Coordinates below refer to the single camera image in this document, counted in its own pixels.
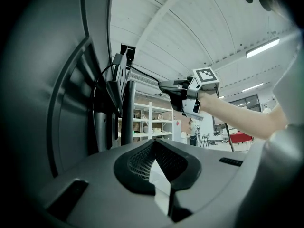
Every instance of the ceiling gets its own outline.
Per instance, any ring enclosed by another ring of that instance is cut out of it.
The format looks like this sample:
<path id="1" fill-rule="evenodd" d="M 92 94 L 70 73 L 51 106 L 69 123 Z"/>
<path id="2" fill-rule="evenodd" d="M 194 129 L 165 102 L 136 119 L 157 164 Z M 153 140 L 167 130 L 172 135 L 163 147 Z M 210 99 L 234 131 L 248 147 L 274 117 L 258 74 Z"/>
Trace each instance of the ceiling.
<path id="1" fill-rule="evenodd" d="M 120 44 L 136 47 L 134 66 L 158 78 L 183 79 L 211 67 L 220 78 L 220 95 L 242 98 L 245 88 L 272 87 L 288 67 L 300 42 L 296 27 L 258 0 L 113 0 L 112 56 Z M 245 57 L 249 48 L 275 37 L 263 53 Z M 157 94 L 155 82 L 134 76 L 137 90 Z"/>

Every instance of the fluorescent light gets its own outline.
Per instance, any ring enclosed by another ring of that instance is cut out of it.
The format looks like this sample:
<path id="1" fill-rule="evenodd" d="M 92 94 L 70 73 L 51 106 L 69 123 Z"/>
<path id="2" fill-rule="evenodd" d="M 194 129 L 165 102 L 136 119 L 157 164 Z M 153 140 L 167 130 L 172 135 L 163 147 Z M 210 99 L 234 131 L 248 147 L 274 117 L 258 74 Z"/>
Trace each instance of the fluorescent light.
<path id="1" fill-rule="evenodd" d="M 253 86 L 253 87 L 250 87 L 250 88 L 248 88 L 248 89 L 244 89 L 244 90 L 242 90 L 242 92 L 247 91 L 247 90 L 249 90 L 249 89 L 254 89 L 254 88 L 259 87 L 259 86 L 262 86 L 262 85 L 263 85 L 263 83 L 261 83 L 261 84 L 259 84 L 259 85 L 256 85 L 256 86 Z"/>
<path id="2" fill-rule="evenodd" d="M 267 43 L 264 43 L 264 44 L 260 45 L 259 47 L 256 47 L 252 50 L 247 51 L 246 52 L 246 57 L 250 58 L 250 57 L 252 57 L 252 56 L 254 56 L 254 55 L 256 55 L 256 54 L 258 54 L 262 51 L 265 51 L 265 50 L 267 50 L 271 47 L 276 46 L 277 44 L 279 44 L 279 42 L 280 42 L 280 38 L 275 38 L 275 39 L 273 39 L 273 40 L 271 40 Z"/>
<path id="3" fill-rule="evenodd" d="M 247 104 L 249 104 L 250 102 L 247 102 Z M 243 104 L 239 104 L 238 106 L 241 106 L 241 105 L 245 105 L 246 103 L 243 103 Z"/>

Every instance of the shelf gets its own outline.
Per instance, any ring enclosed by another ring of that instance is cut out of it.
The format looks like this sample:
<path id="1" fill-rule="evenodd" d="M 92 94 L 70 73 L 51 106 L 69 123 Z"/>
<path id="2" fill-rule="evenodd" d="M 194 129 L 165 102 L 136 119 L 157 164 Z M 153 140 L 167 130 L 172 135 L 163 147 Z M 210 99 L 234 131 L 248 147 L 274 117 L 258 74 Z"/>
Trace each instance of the shelf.
<path id="1" fill-rule="evenodd" d="M 171 132 L 162 131 L 160 133 L 152 133 L 152 136 L 164 136 L 164 135 L 171 135 Z"/>
<path id="2" fill-rule="evenodd" d="M 171 132 L 167 132 L 167 131 L 162 131 L 160 133 L 152 133 L 152 136 L 164 136 L 164 135 L 171 135 L 172 133 Z M 148 137 L 149 134 L 148 133 L 133 133 L 132 134 L 132 137 L 133 138 L 139 138 L 139 137 Z"/>
<path id="3" fill-rule="evenodd" d="M 152 123 L 172 123 L 170 120 L 152 120 Z"/>
<path id="4" fill-rule="evenodd" d="M 149 119 L 141 119 L 141 118 L 133 118 L 133 122 L 148 122 Z"/>
<path id="5" fill-rule="evenodd" d="M 133 122 L 148 122 L 149 119 L 133 118 Z M 172 123 L 170 120 L 152 120 L 152 123 Z"/>
<path id="6" fill-rule="evenodd" d="M 134 110 L 149 110 L 149 106 L 146 104 L 139 104 L 139 103 L 134 103 Z"/>
<path id="7" fill-rule="evenodd" d="M 152 107 L 152 111 L 153 112 L 157 112 L 157 113 L 164 113 L 164 112 L 171 112 L 172 109 L 166 109 L 166 108 L 161 108 L 161 107 L 153 106 Z"/>

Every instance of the forearm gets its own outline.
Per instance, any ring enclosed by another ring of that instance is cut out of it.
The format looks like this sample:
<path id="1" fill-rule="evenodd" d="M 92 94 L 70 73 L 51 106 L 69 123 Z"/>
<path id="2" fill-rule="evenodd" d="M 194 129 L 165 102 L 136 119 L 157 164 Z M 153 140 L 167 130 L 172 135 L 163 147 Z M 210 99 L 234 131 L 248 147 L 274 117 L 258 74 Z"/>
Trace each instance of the forearm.
<path id="1" fill-rule="evenodd" d="M 240 108 L 205 93 L 200 96 L 202 111 L 250 136 L 267 139 L 284 125 L 282 123 L 278 126 L 278 122 L 269 114 Z"/>

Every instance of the black cable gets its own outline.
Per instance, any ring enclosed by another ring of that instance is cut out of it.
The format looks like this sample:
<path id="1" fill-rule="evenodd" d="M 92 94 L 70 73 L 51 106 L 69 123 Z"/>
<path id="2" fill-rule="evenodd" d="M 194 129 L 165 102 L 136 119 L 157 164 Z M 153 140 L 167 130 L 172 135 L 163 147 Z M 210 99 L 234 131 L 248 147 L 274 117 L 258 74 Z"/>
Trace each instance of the black cable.
<path id="1" fill-rule="evenodd" d="M 217 93 L 217 96 L 219 98 L 219 89 L 217 87 L 215 87 L 215 92 Z M 230 144 L 231 150 L 232 150 L 232 152 L 234 152 L 233 143 L 232 143 L 232 140 L 230 138 L 230 132 L 229 132 L 228 125 L 227 125 L 227 123 L 224 123 L 224 125 L 225 125 L 225 128 L 226 128 L 227 134 L 228 134 L 229 144 Z"/>
<path id="2" fill-rule="evenodd" d="M 97 83 L 99 81 L 99 79 L 103 76 L 103 74 L 105 73 L 106 70 L 108 70 L 110 67 L 112 67 L 114 64 L 110 64 L 109 66 L 107 66 L 100 74 L 100 76 L 98 77 L 98 79 L 95 82 L 92 94 L 91 94 L 91 100 L 92 100 L 92 106 L 93 106 L 93 110 L 94 110 L 94 96 L 95 96 L 95 91 L 96 91 L 96 87 L 97 87 Z"/>
<path id="3" fill-rule="evenodd" d="M 154 78 L 153 76 L 148 75 L 148 74 L 146 74 L 146 73 L 142 72 L 141 70 L 139 70 L 139 69 L 137 69 L 137 68 L 135 68 L 135 67 L 133 67 L 133 66 L 127 66 L 127 69 L 130 69 L 130 68 L 133 68 L 134 70 L 136 70 L 136 71 L 140 72 L 140 73 L 141 73 L 141 74 L 143 74 L 143 75 L 146 75 L 146 76 L 148 76 L 148 77 L 150 77 L 150 78 L 154 79 L 155 81 L 157 81 L 157 82 L 159 83 L 159 80 L 157 80 L 157 79 L 156 79 L 156 78 Z"/>

